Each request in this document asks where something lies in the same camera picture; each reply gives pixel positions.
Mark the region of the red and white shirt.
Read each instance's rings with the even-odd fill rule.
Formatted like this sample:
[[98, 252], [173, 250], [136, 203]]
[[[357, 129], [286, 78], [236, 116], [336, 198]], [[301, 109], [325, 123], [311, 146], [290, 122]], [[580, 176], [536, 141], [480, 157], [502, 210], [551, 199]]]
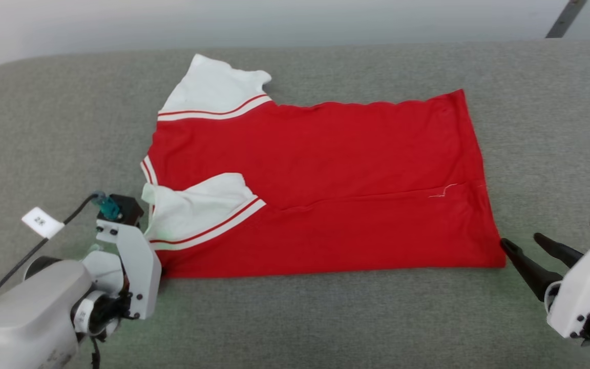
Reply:
[[195, 54], [141, 162], [166, 278], [501, 268], [463, 90], [297, 107]]

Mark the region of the grey metal wall strip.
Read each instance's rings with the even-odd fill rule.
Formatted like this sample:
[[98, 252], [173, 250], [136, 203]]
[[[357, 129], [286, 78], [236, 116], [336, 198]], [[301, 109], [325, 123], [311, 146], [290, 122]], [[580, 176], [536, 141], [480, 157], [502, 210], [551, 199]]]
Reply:
[[545, 39], [563, 38], [587, 2], [588, 0], [567, 0], [564, 9], [551, 26]]

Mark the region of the grey fabric panel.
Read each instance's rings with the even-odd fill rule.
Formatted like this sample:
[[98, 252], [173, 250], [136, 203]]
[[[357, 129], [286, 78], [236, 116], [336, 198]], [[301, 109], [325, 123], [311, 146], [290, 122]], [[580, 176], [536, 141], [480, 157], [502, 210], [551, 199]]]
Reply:
[[[590, 248], [590, 40], [72, 54], [0, 66], [0, 279], [92, 191], [138, 196], [156, 114], [199, 52], [271, 74], [276, 102], [426, 99], [463, 89], [501, 236]], [[102, 369], [590, 369], [512, 266], [169, 280]]]

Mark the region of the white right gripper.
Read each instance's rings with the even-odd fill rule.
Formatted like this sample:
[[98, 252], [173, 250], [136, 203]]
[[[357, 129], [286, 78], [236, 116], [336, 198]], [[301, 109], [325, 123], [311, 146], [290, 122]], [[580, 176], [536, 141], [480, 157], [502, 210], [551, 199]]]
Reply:
[[583, 254], [541, 233], [535, 233], [533, 239], [547, 254], [569, 268], [564, 278], [534, 262], [512, 241], [502, 238], [499, 245], [540, 302], [544, 302], [551, 283], [561, 280], [559, 292], [549, 308], [547, 323], [562, 338], [569, 338], [584, 327], [586, 320], [578, 321], [578, 317], [587, 318], [590, 314], [590, 250]]

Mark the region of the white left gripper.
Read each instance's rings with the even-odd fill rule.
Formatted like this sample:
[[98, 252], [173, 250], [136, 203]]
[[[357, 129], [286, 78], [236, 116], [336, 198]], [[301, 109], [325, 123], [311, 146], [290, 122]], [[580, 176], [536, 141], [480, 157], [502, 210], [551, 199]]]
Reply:
[[133, 294], [130, 301], [130, 316], [147, 320], [152, 317], [161, 281], [161, 264], [144, 236], [143, 231], [134, 225], [126, 225], [108, 220], [97, 220], [102, 228], [96, 238], [114, 244], [121, 264], [129, 281], [128, 292]]

